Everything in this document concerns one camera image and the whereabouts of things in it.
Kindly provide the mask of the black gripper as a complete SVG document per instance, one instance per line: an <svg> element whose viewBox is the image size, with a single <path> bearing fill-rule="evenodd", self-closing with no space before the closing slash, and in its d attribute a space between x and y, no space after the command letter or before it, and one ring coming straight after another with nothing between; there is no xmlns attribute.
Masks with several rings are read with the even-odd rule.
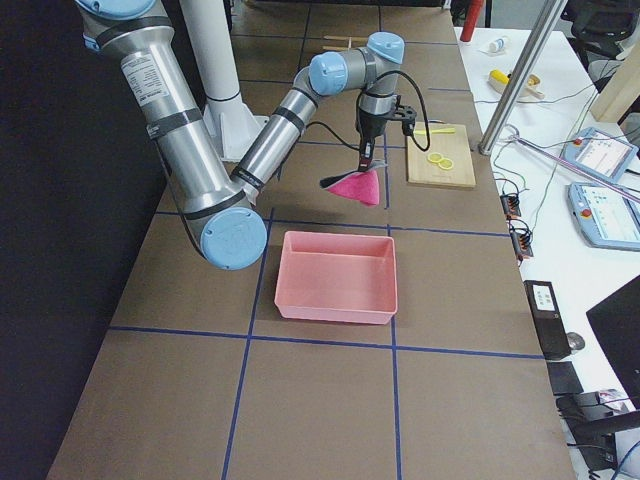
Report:
<svg viewBox="0 0 640 480"><path fill-rule="evenodd" d="M396 94L363 94L357 100L356 130L360 135L358 172L371 168L375 140L384 134L386 123L394 118L396 107Z"/></svg>

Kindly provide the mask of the silver blue robot arm holding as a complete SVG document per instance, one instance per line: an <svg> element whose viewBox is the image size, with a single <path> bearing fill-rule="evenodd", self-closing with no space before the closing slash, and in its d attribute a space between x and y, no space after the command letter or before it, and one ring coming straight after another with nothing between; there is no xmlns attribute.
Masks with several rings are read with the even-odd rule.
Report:
<svg viewBox="0 0 640 480"><path fill-rule="evenodd" d="M325 52L296 75L293 86L269 117L266 126L231 174L249 202L257 196L286 160L311 123L320 103L344 91L359 90L356 131L360 135L359 177L382 166L373 159L375 141L397 108L398 72L404 60L405 42L391 32L375 32L364 47Z"/></svg>

